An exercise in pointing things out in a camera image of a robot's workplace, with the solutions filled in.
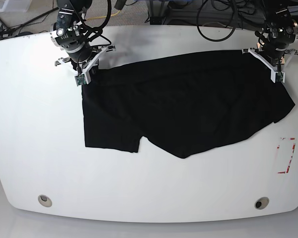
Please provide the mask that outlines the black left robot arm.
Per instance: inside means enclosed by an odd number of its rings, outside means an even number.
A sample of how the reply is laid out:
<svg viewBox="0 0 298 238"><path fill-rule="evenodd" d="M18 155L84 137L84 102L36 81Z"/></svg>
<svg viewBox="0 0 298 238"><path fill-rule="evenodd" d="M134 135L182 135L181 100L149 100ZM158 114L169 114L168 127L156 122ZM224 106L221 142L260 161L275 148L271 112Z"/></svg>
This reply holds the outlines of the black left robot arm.
<svg viewBox="0 0 298 238"><path fill-rule="evenodd" d="M285 82L285 67L298 50L289 46L298 40L298 24L291 17L284 0L261 0L259 4L265 16L262 32L255 31L258 37L256 48L243 49L260 60L271 71L272 82Z"/></svg>

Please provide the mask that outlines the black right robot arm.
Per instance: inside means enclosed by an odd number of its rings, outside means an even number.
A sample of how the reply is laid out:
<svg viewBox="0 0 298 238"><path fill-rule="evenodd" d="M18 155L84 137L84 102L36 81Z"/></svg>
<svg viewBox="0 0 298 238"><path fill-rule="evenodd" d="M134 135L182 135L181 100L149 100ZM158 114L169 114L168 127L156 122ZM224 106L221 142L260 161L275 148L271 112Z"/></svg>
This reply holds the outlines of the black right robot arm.
<svg viewBox="0 0 298 238"><path fill-rule="evenodd" d="M107 1L105 20L96 27L85 23L91 5L91 0L58 0L57 21L50 32L52 42L68 54L66 58L58 58L55 66L71 63L70 70L78 86L89 84L91 72L98 67L100 57L115 50L111 41L102 35L111 17L112 2Z"/></svg>

